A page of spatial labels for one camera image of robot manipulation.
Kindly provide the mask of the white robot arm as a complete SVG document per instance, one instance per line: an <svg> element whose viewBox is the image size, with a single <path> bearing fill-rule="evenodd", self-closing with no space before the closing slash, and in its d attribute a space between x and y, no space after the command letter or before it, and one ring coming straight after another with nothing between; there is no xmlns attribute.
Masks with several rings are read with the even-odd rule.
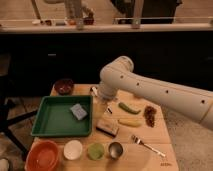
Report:
<svg viewBox="0 0 213 171"><path fill-rule="evenodd" d="M118 90L127 91L155 104L165 106L213 130L213 92L133 73L134 63L120 56L100 71L98 96L111 101Z"/></svg>

